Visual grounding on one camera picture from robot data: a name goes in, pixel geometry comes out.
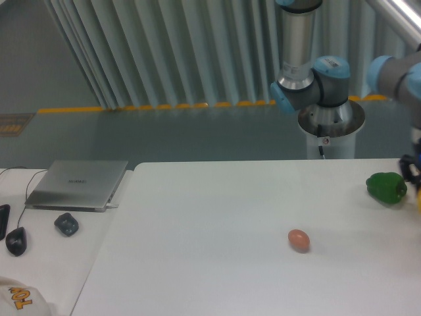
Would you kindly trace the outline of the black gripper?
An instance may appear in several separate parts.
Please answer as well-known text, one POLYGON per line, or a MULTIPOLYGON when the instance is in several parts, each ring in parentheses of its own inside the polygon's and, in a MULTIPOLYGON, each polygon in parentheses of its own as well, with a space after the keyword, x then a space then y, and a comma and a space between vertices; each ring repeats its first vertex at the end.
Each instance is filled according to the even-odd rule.
POLYGON ((416 188, 420 187, 420 138, 413 141, 414 155, 403 155, 399 160, 399 168, 405 182, 413 183, 416 188))

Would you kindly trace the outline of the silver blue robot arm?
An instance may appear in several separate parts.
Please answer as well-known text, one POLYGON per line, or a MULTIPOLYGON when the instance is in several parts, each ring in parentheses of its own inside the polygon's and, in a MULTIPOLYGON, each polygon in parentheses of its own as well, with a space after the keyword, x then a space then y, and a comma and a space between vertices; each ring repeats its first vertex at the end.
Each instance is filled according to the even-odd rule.
MULTIPOLYGON (((406 57, 383 55, 368 67, 369 88, 407 107, 412 125, 413 155, 399 161, 403 178, 420 188, 420 2, 368 3, 414 50, 406 57)), ((311 61, 314 15, 321 1, 277 1, 283 12, 282 63, 270 92, 285 113, 298 112, 307 137, 309 159, 346 159, 355 156, 355 138, 362 128, 362 107, 348 99, 349 63, 327 55, 311 61)))

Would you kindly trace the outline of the cream sleeved forearm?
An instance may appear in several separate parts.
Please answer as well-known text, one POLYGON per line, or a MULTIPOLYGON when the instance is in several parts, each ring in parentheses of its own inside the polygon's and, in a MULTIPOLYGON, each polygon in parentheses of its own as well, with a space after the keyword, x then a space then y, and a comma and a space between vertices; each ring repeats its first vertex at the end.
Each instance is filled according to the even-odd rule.
POLYGON ((1 315, 52 315, 37 288, 1 277, 1 315))

